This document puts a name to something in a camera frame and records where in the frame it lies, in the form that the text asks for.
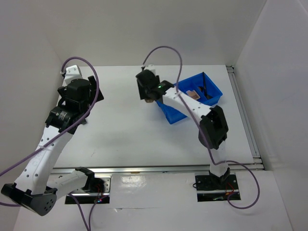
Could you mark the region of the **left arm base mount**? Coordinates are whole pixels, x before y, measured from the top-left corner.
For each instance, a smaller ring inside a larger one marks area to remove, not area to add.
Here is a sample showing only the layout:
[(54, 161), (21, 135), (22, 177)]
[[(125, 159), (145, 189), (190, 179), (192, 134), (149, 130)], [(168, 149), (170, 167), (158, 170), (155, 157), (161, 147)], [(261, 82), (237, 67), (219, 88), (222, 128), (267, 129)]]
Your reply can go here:
[(90, 189), (76, 189), (71, 194), (81, 205), (93, 205), (110, 203), (111, 175), (97, 175), (97, 182)]

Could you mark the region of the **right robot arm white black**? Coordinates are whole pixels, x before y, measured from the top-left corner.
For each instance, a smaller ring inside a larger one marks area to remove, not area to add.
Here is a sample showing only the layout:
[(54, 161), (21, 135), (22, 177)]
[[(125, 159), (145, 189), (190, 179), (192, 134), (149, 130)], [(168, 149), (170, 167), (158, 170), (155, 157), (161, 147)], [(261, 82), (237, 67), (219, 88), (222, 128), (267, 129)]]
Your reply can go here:
[(208, 149), (211, 159), (209, 175), (212, 187), (222, 188), (230, 174), (227, 163), (226, 138), (229, 130), (223, 109), (203, 104), (184, 92), (178, 85), (160, 81), (153, 70), (143, 69), (136, 75), (141, 99), (159, 101), (191, 118), (199, 129), (198, 139)]

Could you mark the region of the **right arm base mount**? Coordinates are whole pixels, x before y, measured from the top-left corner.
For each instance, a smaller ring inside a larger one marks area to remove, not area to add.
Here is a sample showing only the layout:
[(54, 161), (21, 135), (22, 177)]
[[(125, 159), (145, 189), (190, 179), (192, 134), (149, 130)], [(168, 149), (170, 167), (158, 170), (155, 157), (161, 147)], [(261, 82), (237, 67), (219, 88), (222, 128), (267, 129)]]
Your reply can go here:
[(229, 195), (231, 201), (241, 200), (235, 174), (229, 175), (222, 184), (215, 183), (209, 175), (196, 175), (192, 186), (196, 189), (198, 202), (227, 201)]

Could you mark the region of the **pink eyeshadow palette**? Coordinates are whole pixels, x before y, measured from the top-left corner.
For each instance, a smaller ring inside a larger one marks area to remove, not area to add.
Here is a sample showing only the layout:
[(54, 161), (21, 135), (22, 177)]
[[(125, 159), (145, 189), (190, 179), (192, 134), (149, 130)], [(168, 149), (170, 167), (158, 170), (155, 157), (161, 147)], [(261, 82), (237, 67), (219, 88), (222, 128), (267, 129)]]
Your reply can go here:
[(187, 95), (189, 97), (191, 97), (194, 100), (199, 100), (200, 99), (199, 94), (195, 90), (188, 90), (188, 91), (186, 91), (186, 93), (187, 93)]

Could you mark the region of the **black slim makeup brush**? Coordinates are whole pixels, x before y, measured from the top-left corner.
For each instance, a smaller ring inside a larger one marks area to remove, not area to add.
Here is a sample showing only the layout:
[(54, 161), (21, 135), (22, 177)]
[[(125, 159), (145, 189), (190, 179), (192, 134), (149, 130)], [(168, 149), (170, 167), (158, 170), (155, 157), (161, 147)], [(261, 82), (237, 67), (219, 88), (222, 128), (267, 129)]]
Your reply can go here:
[(212, 96), (210, 96), (210, 95), (208, 94), (208, 92), (207, 92), (205, 72), (203, 72), (202, 75), (203, 75), (204, 96), (206, 97), (207, 100), (210, 100), (210, 99), (212, 99)]

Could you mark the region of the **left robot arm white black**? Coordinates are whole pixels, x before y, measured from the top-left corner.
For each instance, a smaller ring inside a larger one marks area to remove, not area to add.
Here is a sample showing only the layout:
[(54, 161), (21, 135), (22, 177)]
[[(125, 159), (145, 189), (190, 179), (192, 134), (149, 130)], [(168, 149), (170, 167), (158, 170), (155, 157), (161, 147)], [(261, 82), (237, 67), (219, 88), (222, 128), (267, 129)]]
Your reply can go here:
[(90, 106), (103, 100), (94, 76), (73, 79), (66, 86), (60, 87), (58, 93), (61, 98), (45, 121), (46, 127), (37, 147), (38, 153), (30, 159), (13, 183), (6, 183), (1, 189), (1, 194), (15, 205), (40, 216), (48, 214), (57, 199), (74, 190), (97, 192), (103, 186), (103, 180), (96, 178), (94, 172), (85, 167), (77, 167), (67, 176), (49, 180), (62, 150), (78, 128), (75, 122), (80, 119), (85, 124)]

